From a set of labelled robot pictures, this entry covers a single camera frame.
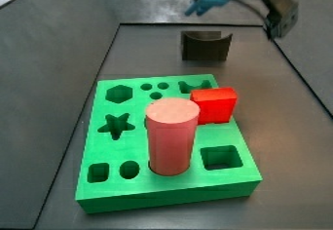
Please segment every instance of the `pink cylinder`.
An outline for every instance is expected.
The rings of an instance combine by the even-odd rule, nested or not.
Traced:
[[[150,168],[159,175],[177,175],[190,167],[201,108],[189,99],[171,97],[146,110]]]

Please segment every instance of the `table surface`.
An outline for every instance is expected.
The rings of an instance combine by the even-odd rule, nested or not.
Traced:
[[[233,33],[227,61],[182,61],[182,30]],[[260,27],[123,25],[99,80],[205,73],[240,96],[234,117],[264,178],[253,196],[87,215],[74,193],[92,93],[38,229],[333,227],[333,122]]]
[[[120,22],[153,24],[159,22],[191,24],[221,23],[238,24],[242,26],[249,24],[262,26],[262,21],[258,17],[231,2],[226,7],[210,10],[203,17],[197,17],[195,15],[185,17],[183,11],[190,1],[191,0],[15,0],[14,3],[11,1],[11,4],[8,3],[1,7],[0,34],[3,40],[0,40],[0,55],[3,61],[1,71],[4,71],[0,72],[3,73],[1,82],[4,82],[1,92],[5,93],[1,96],[3,103],[0,102],[0,113],[3,112],[4,115],[3,123],[8,125],[9,128],[5,127],[5,130],[0,133],[1,147],[4,150],[0,162],[0,176],[1,178],[4,177],[3,180],[5,180],[5,182],[1,183],[3,197],[0,200],[3,203],[1,206],[4,207],[0,207],[0,227],[31,228],[39,219],[39,228],[52,228],[52,224],[58,225],[59,228],[82,228],[84,227],[82,225],[84,220],[90,221],[90,223],[86,223],[86,227],[91,228],[108,228],[108,225],[115,228],[145,227],[145,224],[153,227],[159,226],[159,224],[154,225],[158,219],[150,216],[153,215],[153,211],[146,211],[146,218],[142,211],[139,211],[127,212],[126,217],[119,218],[115,217],[116,214],[112,214],[111,221],[106,220],[103,216],[100,216],[100,220],[96,219],[99,216],[87,217],[82,220],[83,216],[79,214],[76,203],[72,200],[72,191],[82,147],[84,145],[91,98],[86,105],[86,116],[80,117],[80,123],[75,128],[70,156],[66,157],[63,166],[62,158],[67,154],[67,144],[71,140],[71,132],[76,124],[78,115],[80,114],[95,74]],[[256,5],[265,15],[266,9],[262,2],[260,0],[246,1]],[[289,167],[292,174],[288,175],[302,180],[302,182],[296,183],[290,177],[290,180],[294,182],[292,192],[298,190],[301,194],[304,193],[304,196],[308,196],[309,192],[305,193],[302,189],[305,186],[306,191],[309,191],[309,186],[312,186],[312,194],[313,196],[316,195],[316,198],[309,196],[302,200],[302,212],[305,215],[290,213],[292,209],[294,209],[294,211],[301,210],[301,195],[298,195],[294,200],[289,200],[289,203],[285,204],[282,203],[284,201],[278,200],[274,200],[274,202],[278,202],[273,204],[272,199],[272,207],[273,205],[276,207],[278,206],[282,211],[288,212],[284,215],[282,212],[276,215],[276,221],[278,221],[281,215],[285,216],[285,223],[284,221],[281,223],[270,222],[273,218],[270,213],[276,213],[276,211],[273,211],[272,207],[268,207],[268,203],[264,204],[265,208],[261,214],[262,216],[269,214],[269,220],[260,217],[260,211],[254,211],[253,204],[249,217],[253,218],[252,222],[256,222],[254,225],[262,227],[309,225],[316,228],[325,226],[332,228],[332,221],[329,216],[326,217],[326,212],[332,211],[329,205],[332,202],[329,199],[325,200],[325,196],[329,198],[329,194],[325,193],[325,191],[330,191],[332,183],[329,178],[324,179],[324,176],[328,175],[328,171],[332,171],[333,168],[325,159],[329,157],[329,147],[332,145],[332,143],[329,144],[329,142],[332,142],[329,132],[332,133],[333,111],[333,51],[330,51],[333,44],[330,30],[333,19],[333,10],[330,9],[332,0],[298,1],[301,4],[300,22],[288,36],[277,41],[277,46],[281,48],[292,64],[289,69],[290,74],[288,74],[288,76],[285,76],[285,74],[280,75],[280,67],[272,67],[272,63],[277,64],[277,58],[282,59],[281,62],[278,61],[280,65],[288,65],[288,61],[282,55],[280,55],[281,53],[278,53],[273,45],[266,42],[262,35],[253,35],[253,30],[261,30],[258,27],[238,27],[240,31],[237,38],[234,38],[234,43],[238,42],[236,44],[238,54],[245,55],[230,58],[225,66],[211,63],[206,67],[197,63],[190,64],[189,62],[181,62],[177,45],[179,43],[178,39],[174,40],[175,32],[173,32],[170,36],[167,35],[171,30],[162,33],[153,30],[154,27],[150,27],[150,30],[147,29],[145,32],[147,33],[145,36],[146,41],[141,41],[139,38],[135,38],[139,37],[139,32],[131,32],[133,30],[135,31],[138,27],[130,29],[129,33],[131,33],[131,35],[126,35],[126,32],[123,32],[129,30],[130,27],[122,27],[119,31],[120,37],[115,43],[115,48],[112,48],[108,60],[104,63],[100,78],[116,79],[120,77],[149,77],[209,72],[215,74],[221,85],[225,81],[233,81],[229,80],[230,78],[237,81],[236,85],[244,84],[240,88],[240,90],[245,91],[242,96],[252,95],[254,92],[250,92],[250,89],[257,88],[257,85],[264,85],[265,90],[261,87],[260,91],[272,93],[270,96],[274,97],[274,102],[269,103],[266,101],[266,98],[270,96],[260,95],[256,96],[260,99],[252,99],[253,103],[241,103],[236,113],[238,117],[242,115],[244,117],[240,118],[238,123],[245,129],[248,142],[254,143],[252,146],[254,150],[258,149],[257,145],[273,146],[268,141],[270,135],[270,140],[280,142],[280,144],[274,145],[277,148],[281,148],[282,143],[286,146],[290,146],[290,144],[292,146],[297,145],[298,148],[305,146],[306,151],[302,152],[302,156],[294,158],[298,161],[296,161],[293,169],[290,167],[292,158],[294,156],[290,155],[292,150],[289,149],[285,151],[285,159],[289,166],[280,161],[277,164],[280,164],[281,167],[277,169],[281,170],[281,172],[289,172],[286,170]],[[82,39],[82,35],[90,40],[72,40]],[[157,37],[162,36],[163,41],[150,39],[155,37],[154,35],[158,35]],[[55,48],[55,44],[50,44],[51,38],[55,44],[66,47]],[[158,47],[162,44],[166,44],[165,50]],[[264,53],[266,54],[265,57],[256,57],[253,53],[253,49],[258,46],[262,48],[266,47],[264,52],[261,51],[261,55],[264,55]],[[249,64],[244,64],[242,67],[238,68],[234,61],[240,60],[244,60]],[[134,68],[134,61],[135,63],[137,61],[141,63],[138,68]],[[257,61],[262,64],[262,68],[254,73],[249,71],[249,66],[256,70]],[[258,78],[261,81],[264,80],[264,83],[254,82]],[[280,84],[282,83],[286,92],[282,92],[280,89]],[[306,98],[300,97],[302,96],[300,91],[309,92]],[[290,110],[293,109],[293,112],[281,112],[282,114],[280,115],[273,108],[276,104],[282,104],[284,100],[289,101],[286,96],[290,96],[290,93],[294,93],[294,97],[290,100],[294,105],[290,106],[288,104],[286,107]],[[246,107],[246,112],[250,111],[250,113],[253,113],[253,111],[256,111],[254,116],[258,115],[258,106],[262,105],[262,120],[277,121],[270,122],[272,125],[264,124],[264,127],[252,125],[250,123],[253,122],[249,122],[249,120],[252,119],[257,122],[258,118],[245,113]],[[290,120],[296,122],[294,124],[286,123],[286,129],[289,129],[289,131],[281,130],[281,120],[289,123]],[[266,154],[261,154],[261,151],[258,150],[256,153],[256,155],[260,156],[261,163],[264,163],[264,166],[272,166],[270,159],[276,162],[273,158],[276,153],[269,152],[266,156]],[[278,176],[276,179],[276,176],[272,174],[272,169],[268,169],[266,172],[268,178],[273,179],[278,193],[286,193],[286,190],[284,190],[284,186],[286,185],[282,183],[282,181],[285,181],[282,176]],[[54,186],[52,181],[58,174],[60,176],[58,176],[55,183],[56,187],[54,187],[48,197],[48,189]],[[70,189],[71,191],[66,193],[62,189]],[[74,211],[74,213],[68,211],[60,213],[63,210],[63,207],[60,207],[62,200],[66,198],[68,200],[67,203],[71,203],[72,206],[68,208],[68,211]],[[217,202],[201,204],[197,209],[193,209],[193,206],[187,205],[179,206],[187,210],[187,207],[190,207],[191,210],[189,211],[194,212],[191,216],[194,219],[193,225],[199,215],[205,215],[209,219],[213,219],[214,212],[209,210],[209,208],[215,205],[215,203]],[[52,214],[50,214],[54,204],[55,209]],[[167,208],[162,208],[159,209],[159,213],[165,215],[174,213],[174,217],[177,217],[178,211],[174,209],[175,208],[171,208],[169,211]],[[226,215],[222,220],[230,222],[230,224],[225,223],[221,226],[233,227],[231,223],[236,221],[236,219],[233,219],[236,214],[230,215],[230,212],[223,211],[219,204],[217,211]],[[62,217],[66,219],[64,224],[56,224],[58,216],[59,221]],[[129,224],[123,225],[120,222],[127,219],[130,219],[130,221],[127,221]],[[237,223],[234,226],[248,227],[246,224],[249,220],[245,219],[245,223]],[[167,218],[167,222],[162,223],[162,226],[186,227],[185,223],[181,224],[179,219],[174,219],[173,217]]]

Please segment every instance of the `cube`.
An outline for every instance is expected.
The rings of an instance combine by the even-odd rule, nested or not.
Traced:
[[[233,88],[193,90],[190,99],[199,105],[199,125],[229,123],[237,94]]]

